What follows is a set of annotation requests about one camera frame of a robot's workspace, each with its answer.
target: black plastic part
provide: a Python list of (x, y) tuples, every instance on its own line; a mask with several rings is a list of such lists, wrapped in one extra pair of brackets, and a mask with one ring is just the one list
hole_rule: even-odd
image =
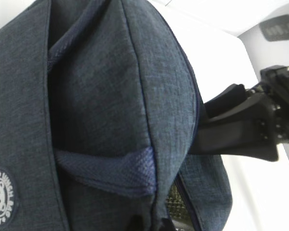
[(255, 93), (228, 112), (200, 124), (189, 154), (233, 154), (277, 161), (274, 103)]
[(278, 103), (289, 107), (289, 71), (285, 66), (272, 66), (261, 70), (261, 82), (267, 89), (271, 90), (272, 97)]
[(232, 84), (214, 99), (206, 102), (205, 108), (209, 118), (216, 117), (238, 106), (247, 99), (243, 84)]
[(289, 40), (289, 15), (271, 18), (259, 24), (260, 30), (266, 40)]

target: white surface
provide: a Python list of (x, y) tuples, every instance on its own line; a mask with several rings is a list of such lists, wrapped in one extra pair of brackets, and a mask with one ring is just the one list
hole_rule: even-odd
[(238, 36), (289, 0), (172, 0), (167, 7)]
[(243, 33), (239, 38), (244, 42), (258, 79), (260, 79), (260, 71), (264, 68), (276, 64), (289, 65), (289, 40), (268, 42), (259, 26)]
[[(173, 0), (171, 7), (155, 4), (165, 19), (169, 22), (183, 49), (185, 50), (197, 76), (200, 91), (205, 101), (216, 96), (232, 83), (243, 83), (251, 87), (257, 82), (255, 73), (250, 64), (242, 42), (227, 33), (210, 28), (195, 20), (206, 14), (199, 13), (197, 17), (188, 17), (174, 8), (178, 2), (193, 5), (180, 6), (180, 12), (195, 10), (200, 4), (208, 4), (209, 0)], [(0, 27), (13, 19), (33, 0), (0, 0)], [(218, 11), (225, 13), (230, 1), (220, 1), (224, 4), (215, 4), (214, 14)], [(255, 1), (233, 2), (231, 20), (217, 17), (209, 21), (216, 27), (239, 33), (246, 25), (227, 26), (240, 18), (236, 8), (244, 9), (244, 5)], [(272, 0), (274, 4), (282, 1)], [(249, 20), (254, 21), (253, 13)], [(280, 161), (268, 163), (265, 161), (237, 156), (223, 157), (233, 192), (234, 205), (224, 231), (289, 231), (289, 162), (283, 149), (280, 151)]]
[(34, 0), (0, 0), (0, 28), (33, 2)]

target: white wall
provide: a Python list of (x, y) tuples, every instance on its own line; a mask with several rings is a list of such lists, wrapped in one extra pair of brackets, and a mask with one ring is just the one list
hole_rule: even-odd
[(155, 0), (193, 19), (238, 36), (289, 0)]

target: backpack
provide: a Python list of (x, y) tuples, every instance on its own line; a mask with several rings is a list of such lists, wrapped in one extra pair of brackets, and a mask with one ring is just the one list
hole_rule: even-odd
[(187, 155), (203, 103), (145, 0), (37, 0), (0, 30), (0, 229), (221, 231), (221, 157)]

